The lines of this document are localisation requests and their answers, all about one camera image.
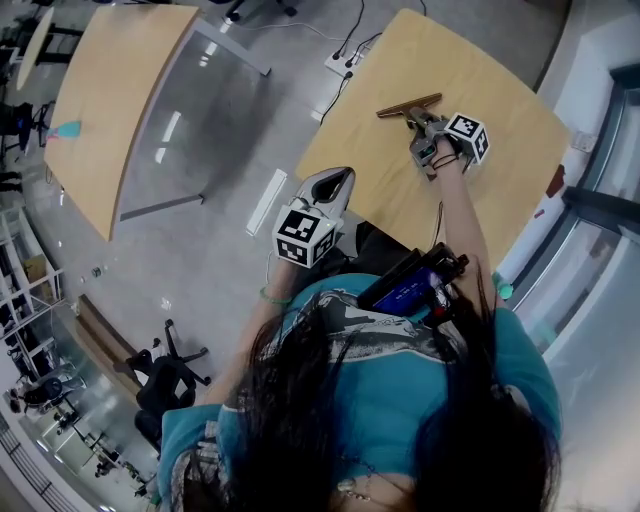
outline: railing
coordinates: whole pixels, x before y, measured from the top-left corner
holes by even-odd
[[[42,474],[20,444],[11,427],[0,414],[0,445],[7,452],[20,473],[54,512],[78,512],[62,493]]]

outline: office chair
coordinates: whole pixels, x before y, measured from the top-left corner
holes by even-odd
[[[158,453],[162,445],[162,415],[173,409],[191,407],[196,401],[194,373],[171,356],[156,359],[149,369],[149,380],[136,395],[140,410],[133,423]],[[176,395],[180,381],[186,390]]]
[[[206,355],[209,350],[205,347],[200,352],[186,357],[180,357],[171,336],[170,329],[173,321],[167,320],[164,326],[169,355],[158,357],[152,361],[148,350],[141,350],[138,354],[128,358],[124,365],[114,364],[116,371],[139,371],[149,377],[142,389],[136,394],[136,401],[140,406],[134,417],[134,425],[142,436],[160,453],[162,444],[162,415],[172,409],[184,409],[191,407],[196,400],[196,382],[208,386],[211,377],[200,377],[187,367],[187,363]],[[158,338],[154,340],[154,347],[160,343]],[[176,395],[180,382],[186,386],[186,390]]]
[[[226,4],[229,2],[229,0],[210,0],[210,1],[213,2],[214,4]],[[238,13],[238,8],[244,2],[245,0],[233,0],[233,3],[231,4],[231,7],[227,9],[225,16],[229,18],[230,21],[233,21],[233,22],[239,21],[241,16]],[[293,17],[296,14],[298,14],[298,11],[295,9],[295,7],[285,5],[284,0],[276,0],[276,3],[282,7],[282,10],[287,16]]]
[[[49,125],[45,122],[47,114],[55,101],[50,101],[43,104],[35,114],[33,114],[33,105],[31,103],[22,103],[21,105],[14,107],[0,103],[0,135],[5,137],[13,135],[18,137],[18,142],[11,144],[10,146],[3,146],[2,153],[19,147],[20,151],[25,152],[29,138],[31,136],[31,130],[38,132],[38,145],[43,148],[46,144],[47,131]]]

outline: white marker cube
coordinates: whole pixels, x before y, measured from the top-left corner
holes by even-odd
[[[487,156],[490,148],[489,136],[480,121],[456,112],[444,127],[444,131],[460,139],[466,147],[471,146],[474,163],[481,164]]]
[[[336,243],[337,222],[313,210],[280,209],[273,227],[273,250],[279,258],[313,267]]]

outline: white cable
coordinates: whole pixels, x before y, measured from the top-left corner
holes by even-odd
[[[341,43],[345,42],[347,40],[346,37],[329,37],[326,34],[323,34],[322,32],[320,32],[317,28],[312,27],[311,25],[307,25],[306,23],[287,23],[285,25],[263,25],[261,27],[245,27],[244,25],[238,25],[237,23],[228,23],[227,20],[225,20],[224,18],[222,18],[222,22],[226,23],[227,25],[230,25],[232,27],[238,27],[241,28],[242,30],[264,30],[267,28],[287,28],[287,27],[305,27],[308,28],[309,30],[312,30],[313,32],[315,32],[316,34],[318,34],[319,36],[324,37],[325,39],[329,40],[329,41],[339,41]],[[363,45],[364,48],[366,48],[367,50],[371,50],[371,47],[368,44]]]

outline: device screen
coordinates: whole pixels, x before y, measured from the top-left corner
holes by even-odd
[[[420,267],[377,301],[373,309],[389,315],[410,316],[425,305],[427,293],[439,283],[440,279],[432,270]]]

